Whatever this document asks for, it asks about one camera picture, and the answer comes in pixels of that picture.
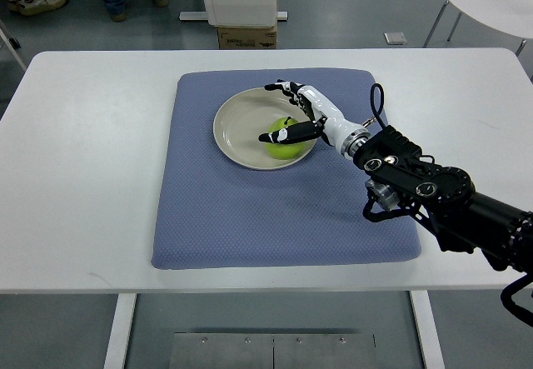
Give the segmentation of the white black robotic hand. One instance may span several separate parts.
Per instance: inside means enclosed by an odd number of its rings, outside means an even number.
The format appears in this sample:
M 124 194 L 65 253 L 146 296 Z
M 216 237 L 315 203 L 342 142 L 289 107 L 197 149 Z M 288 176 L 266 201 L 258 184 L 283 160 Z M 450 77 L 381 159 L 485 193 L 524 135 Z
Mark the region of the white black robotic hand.
M 309 120 L 263 133 L 258 137 L 260 142 L 289 145 L 322 137 L 341 155 L 347 154 L 351 157 L 352 147 L 363 144 L 371 138 L 365 127 L 346 120 L 333 102 L 312 86 L 278 81 L 266 85 L 265 89 L 281 90 L 290 98 L 289 102 L 299 107 Z

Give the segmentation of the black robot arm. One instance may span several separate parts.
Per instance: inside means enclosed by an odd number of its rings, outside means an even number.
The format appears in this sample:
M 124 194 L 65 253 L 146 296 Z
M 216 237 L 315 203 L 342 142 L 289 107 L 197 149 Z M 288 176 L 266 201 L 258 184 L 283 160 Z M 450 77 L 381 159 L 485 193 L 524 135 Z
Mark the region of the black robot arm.
M 371 222 L 409 216 L 433 234 L 443 252 L 480 249 L 491 267 L 522 277 L 504 288 L 501 302 L 527 325 L 532 313 L 513 296 L 532 283 L 532 214 L 476 191 L 469 174 L 443 167 L 392 126 L 375 136 L 352 132 L 341 153 L 369 175 L 363 216 Z

